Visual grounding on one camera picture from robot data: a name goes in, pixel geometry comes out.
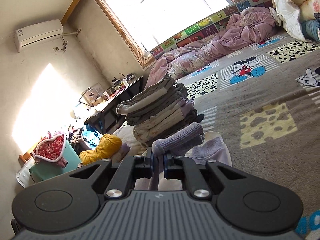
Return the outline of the colourful alphabet foam mat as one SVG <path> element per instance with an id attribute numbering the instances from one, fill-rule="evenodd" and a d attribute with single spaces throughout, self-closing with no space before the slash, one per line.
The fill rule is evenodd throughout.
<path id="1" fill-rule="evenodd" d="M 209 15 L 207 18 L 189 26 L 178 34 L 151 49 L 150 53 L 155 59 L 159 59 L 164 53 L 183 47 L 190 42 L 201 40 L 224 30 L 229 18 L 249 7 L 270 7 L 272 0 L 244 0 Z"/>

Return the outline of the dark desk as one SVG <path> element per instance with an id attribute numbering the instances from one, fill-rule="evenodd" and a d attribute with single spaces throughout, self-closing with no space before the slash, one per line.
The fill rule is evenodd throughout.
<path id="1" fill-rule="evenodd" d="M 117 93 L 113 98 L 108 99 L 93 107 L 83 123 L 91 126 L 101 134 L 113 133 L 125 121 L 125 116 L 116 113 L 116 107 L 126 100 L 130 100 L 143 90 L 143 76 L 135 79 L 131 84 Z"/>

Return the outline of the cream and lilac sweatshirt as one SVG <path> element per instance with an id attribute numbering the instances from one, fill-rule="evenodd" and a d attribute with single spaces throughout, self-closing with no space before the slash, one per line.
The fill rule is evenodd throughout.
<path id="1" fill-rule="evenodd" d="M 174 157 L 188 157 L 196 164 L 204 165 L 208 160 L 217 160 L 232 166 L 231 155 L 219 132 L 204 132 L 200 124 L 193 122 L 175 134 L 157 139 L 151 146 L 156 161 L 156 169 L 151 179 L 138 179 L 136 190 L 179 191 L 182 183 L 177 179 L 165 179 L 163 160 L 165 152 Z"/>

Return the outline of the window with wooden frame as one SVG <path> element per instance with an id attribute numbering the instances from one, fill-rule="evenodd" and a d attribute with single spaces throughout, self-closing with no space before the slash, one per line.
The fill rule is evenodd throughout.
<path id="1" fill-rule="evenodd" d="M 143 69 L 180 41 L 176 35 L 241 0 L 94 0 Z"/>

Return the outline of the yellow folded garment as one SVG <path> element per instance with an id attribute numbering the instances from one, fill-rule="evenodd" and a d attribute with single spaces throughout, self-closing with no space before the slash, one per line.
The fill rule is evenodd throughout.
<path id="1" fill-rule="evenodd" d="M 101 159 L 110 159 L 120 150 L 122 144 L 122 140 L 116 135 L 104 134 L 95 149 L 80 153 L 80 160 L 84 165 L 88 165 Z"/>

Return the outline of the lilac folded garment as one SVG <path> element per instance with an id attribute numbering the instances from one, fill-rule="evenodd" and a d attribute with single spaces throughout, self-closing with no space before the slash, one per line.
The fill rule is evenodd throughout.
<path id="1" fill-rule="evenodd" d="M 120 149 L 112 155 L 111 161 L 112 163 L 119 163 L 121 160 L 127 155 L 127 153 L 130 151 L 130 147 L 127 143 L 123 143 Z"/>

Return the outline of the pink crumpled duvet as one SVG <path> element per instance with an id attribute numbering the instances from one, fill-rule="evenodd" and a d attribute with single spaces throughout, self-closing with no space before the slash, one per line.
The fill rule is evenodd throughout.
<path id="1" fill-rule="evenodd" d="M 229 18 L 224 30 L 164 53 L 152 67 L 145 88 L 166 74 L 180 79 L 207 64 L 276 33 L 276 21 L 265 7 L 249 7 Z"/>

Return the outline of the white air conditioner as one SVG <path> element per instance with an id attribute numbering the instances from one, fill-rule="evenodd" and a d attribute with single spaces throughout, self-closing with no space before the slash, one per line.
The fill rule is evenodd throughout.
<path id="1" fill-rule="evenodd" d="M 60 38 L 63 26 L 60 20 L 51 20 L 33 24 L 15 31 L 14 42 L 18 52 L 29 48 L 33 44 L 51 41 Z"/>

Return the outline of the Mickey Mouse bed blanket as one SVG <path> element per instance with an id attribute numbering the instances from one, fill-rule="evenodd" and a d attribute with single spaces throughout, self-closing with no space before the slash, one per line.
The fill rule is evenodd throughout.
<path id="1" fill-rule="evenodd" d="M 175 81 L 247 178 L 211 199 L 134 188 L 97 237 L 319 239 L 319 44 L 278 36 Z"/>

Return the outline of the cream and pink quilts pile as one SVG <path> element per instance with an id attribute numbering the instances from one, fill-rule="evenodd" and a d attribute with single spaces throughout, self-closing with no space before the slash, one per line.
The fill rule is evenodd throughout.
<path id="1" fill-rule="evenodd" d="M 278 25 L 304 42 L 319 42 L 319 0 L 273 0 L 270 10 Z"/>

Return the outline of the red floral heart cushion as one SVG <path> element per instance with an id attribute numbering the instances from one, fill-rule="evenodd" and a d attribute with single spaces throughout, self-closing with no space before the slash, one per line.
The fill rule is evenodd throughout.
<path id="1" fill-rule="evenodd" d="M 31 150 L 30 155 L 36 162 L 46 161 L 65 168 L 68 161 L 63 157 L 66 146 L 66 136 L 64 133 L 50 133 L 42 137 L 40 141 Z"/>

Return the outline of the grey folded clothes stack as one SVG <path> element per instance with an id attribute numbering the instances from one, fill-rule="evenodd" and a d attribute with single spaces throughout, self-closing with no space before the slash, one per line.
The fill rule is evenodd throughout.
<path id="1" fill-rule="evenodd" d="M 187 88 L 166 75 L 154 85 L 116 107 L 133 127 L 133 136 L 144 146 L 151 146 L 157 139 L 167 138 L 192 122 L 201 122 L 194 99 Z"/>

